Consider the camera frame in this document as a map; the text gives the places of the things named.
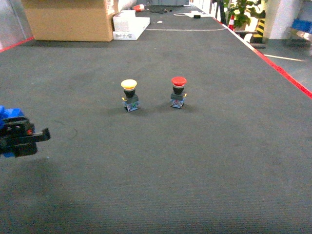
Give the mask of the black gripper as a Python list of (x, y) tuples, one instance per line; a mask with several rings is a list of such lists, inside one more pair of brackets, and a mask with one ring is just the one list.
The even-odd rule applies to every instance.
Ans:
[(30, 156), (37, 153), (37, 143), (51, 138), (48, 128), (41, 132), (26, 117), (5, 118), (0, 123), (0, 153), (5, 157)]

